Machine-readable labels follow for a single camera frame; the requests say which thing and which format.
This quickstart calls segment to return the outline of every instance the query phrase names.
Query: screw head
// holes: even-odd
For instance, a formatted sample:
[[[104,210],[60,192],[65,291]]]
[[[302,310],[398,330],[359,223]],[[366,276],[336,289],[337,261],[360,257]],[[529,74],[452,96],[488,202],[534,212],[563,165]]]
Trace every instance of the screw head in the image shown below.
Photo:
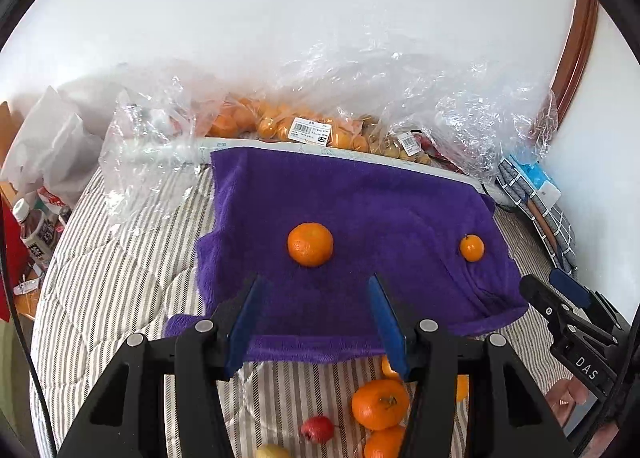
[[[129,337],[127,337],[127,344],[129,346],[138,346],[145,340],[142,333],[132,333]]]
[[[433,319],[423,319],[418,325],[423,332],[435,332],[438,329],[438,323]]]
[[[208,332],[213,328],[213,323],[210,319],[201,319],[196,323],[196,331],[200,333]]]
[[[504,338],[503,335],[499,333],[492,333],[489,336],[489,342],[494,346],[504,346],[507,344],[507,339]]]

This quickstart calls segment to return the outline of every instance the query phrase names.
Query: barcode sticker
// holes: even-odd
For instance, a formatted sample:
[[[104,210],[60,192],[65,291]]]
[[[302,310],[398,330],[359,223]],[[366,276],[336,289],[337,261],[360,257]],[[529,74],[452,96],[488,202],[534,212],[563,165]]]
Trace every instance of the barcode sticker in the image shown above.
[[[402,148],[404,148],[404,151],[406,151],[406,154],[409,157],[422,151],[420,143],[415,140],[414,134],[410,131],[400,133],[400,135],[398,135],[398,141],[400,141]]]
[[[292,141],[303,144],[326,146],[329,137],[331,137],[331,124],[322,124],[296,117],[289,128],[288,137]]]

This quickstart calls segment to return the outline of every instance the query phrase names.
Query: striped mattress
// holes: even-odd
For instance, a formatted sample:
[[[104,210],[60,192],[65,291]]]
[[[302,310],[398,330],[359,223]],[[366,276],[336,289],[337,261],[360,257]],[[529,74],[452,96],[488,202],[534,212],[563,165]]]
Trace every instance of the striped mattress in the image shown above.
[[[31,353],[42,382],[56,444],[66,432],[100,372],[132,332],[158,339],[175,313],[203,314],[196,291],[194,243],[214,225],[212,169],[203,167],[190,197],[160,225],[113,234],[94,175],[67,226],[44,282]],[[495,221],[520,272],[546,279],[550,264],[522,221],[497,209]],[[551,337],[532,308],[500,332],[509,340],[542,391],[568,372],[548,352]],[[359,457],[367,431],[351,416],[351,395],[382,377],[380,358],[336,364],[247,362],[218,391],[237,458],[251,458],[263,443],[276,443],[293,457]],[[410,395],[413,387],[408,386]],[[174,381],[164,388],[166,445],[179,457]],[[38,400],[31,386],[31,413],[40,455],[50,455]],[[298,427],[325,414],[339,427],[326,446],[304,441]],[[462,458],[466,402],[458,405],[452,456]]]

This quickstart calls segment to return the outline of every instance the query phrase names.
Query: purple fleece cloth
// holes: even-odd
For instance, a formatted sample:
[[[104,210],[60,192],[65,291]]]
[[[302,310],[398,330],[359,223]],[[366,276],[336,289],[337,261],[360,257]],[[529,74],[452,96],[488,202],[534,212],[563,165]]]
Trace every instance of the purple fleece cloth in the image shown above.
[[[384,353],[367,279],[422,318],[478,335],[527,310],[520,273],[494,223],[494,203],[465,183],[386,165],[302,153],[232,148],[211,154],[215,227],[197,243],[197,284],[209,316],[251,271],[272,283],[247,361],[336,362]],[[319,222],[334,255],[314,269],[287,252],[289,232]],[[458,246],[474,233],[484,257]],[[177,335],[200,317],[178,314]]]

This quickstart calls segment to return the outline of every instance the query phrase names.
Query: black cable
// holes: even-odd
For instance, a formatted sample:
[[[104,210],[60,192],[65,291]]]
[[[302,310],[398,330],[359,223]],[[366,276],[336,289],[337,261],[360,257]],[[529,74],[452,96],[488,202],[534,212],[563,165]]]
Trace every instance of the black cable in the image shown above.
[[[484,191],[484,194],[486,196],[491,197],[491,195],[489,194],[489,192],[486,190],[486,187],[484,186],[484,183],[480,182],[480,185],[482,186],[482,190]],[[517,206],[508,206],[508,205],[503,205],[501,203],[498,203],[496,200],[494,200],[495,202],[495,206],[499,209],[502,209],[504,212],[507,213],[517,213],[518,211],[520,211],[520,208]]]
[[[53,427],[51,425],[49,409],[47,409],[47,402],[44,398],[42,385],[38,380],[38,374],[36,373],[36,368],[33,365],[33,361],[31,360],[31,353],[29,352],[29,347],[27,346],[27,340],[24,337],[24,332],[22,331],[22,326],[20,325],[18,312],[15,310],[15,303],[13,300],[14,291],[11,290],[11,285],[9,284],[9,270],[8,270],[7,261],[6,261],[6,244],[4,239],[4,215],[2,214],[1,209],[0,209],[0,267],[2,267],[1,278],[2,278],[2,283],[4,284],[4,293],[6,294],[6,301],[9,304],[11,319],[13,319],[14,321],[15,331],[18,334],[18,341],[20,341],[20,346],[22,347],[24,357],[27,359],[27,364],[29,365],[29,373],[31,374],[33,385],[36,388],[36,393],[38,394],[38,400],[40,401],[40,407],[42,408],[44,423],[45,423],[45,426],[47,427],[47,437],[49,439],[49,446],[51,447],[51,453],[55,458],[56,456],[58,456],[58,450],[56,448],[56,440],[53,437]]]

